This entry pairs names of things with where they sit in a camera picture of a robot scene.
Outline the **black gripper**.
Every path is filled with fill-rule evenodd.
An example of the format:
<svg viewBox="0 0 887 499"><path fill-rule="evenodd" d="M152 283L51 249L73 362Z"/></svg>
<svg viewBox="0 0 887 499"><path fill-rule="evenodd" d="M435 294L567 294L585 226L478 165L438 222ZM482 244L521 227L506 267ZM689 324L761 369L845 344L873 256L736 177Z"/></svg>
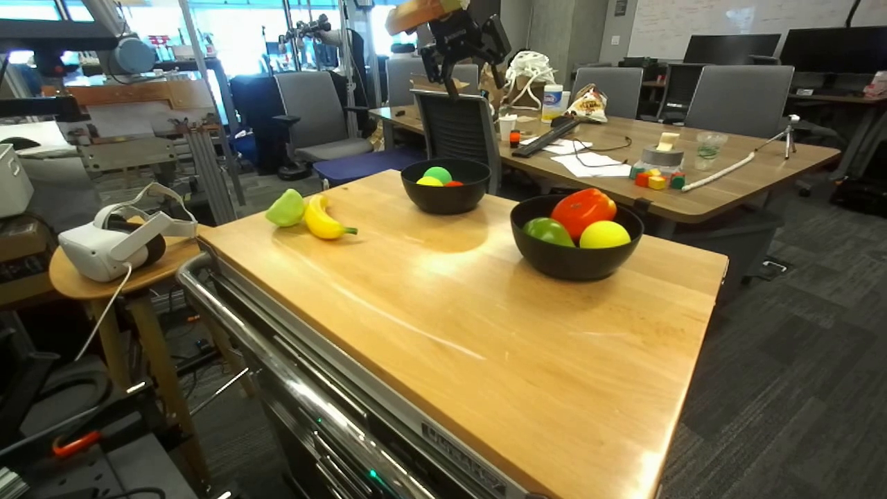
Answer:
<svg viewBox="0 0 887 499"><path fill-rule="evenodd" d="M429 35L432 46L425 50L425 61L443 69L442 82L450 98L461 94L454 64L465 60L481 61L481 86L486 93L499 93L506 86L496 64L508 60L511 40L496 15L478 22L470 11L452 11L435 21Z"/></svg>

